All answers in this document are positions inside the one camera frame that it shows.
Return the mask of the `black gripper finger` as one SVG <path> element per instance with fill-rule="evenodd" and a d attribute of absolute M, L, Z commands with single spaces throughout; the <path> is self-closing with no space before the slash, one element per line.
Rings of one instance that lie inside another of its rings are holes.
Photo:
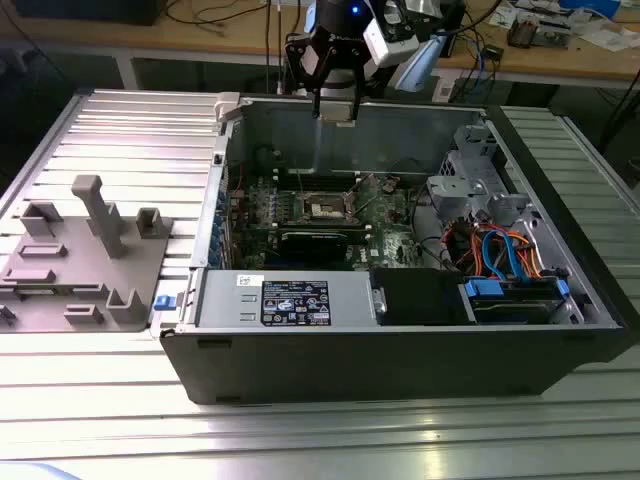
<path fill-rule="evenodd" d="M 325 29 L 311 34 L 293 34 L 285 52 L 294 86 L 313 95 L 312 116 L 320 116 L 321 90 L 332 67 L 333 36 Z"/>
<path fill-rule="evenodd" d="M 330 73 L 333 83 L 353 82 L 353 101 L 349 120 L 355 121 L 365 92 L 364 65 L 368 60 L 366 45 L 355 39 L 335 38 L 329 47 Z"/>

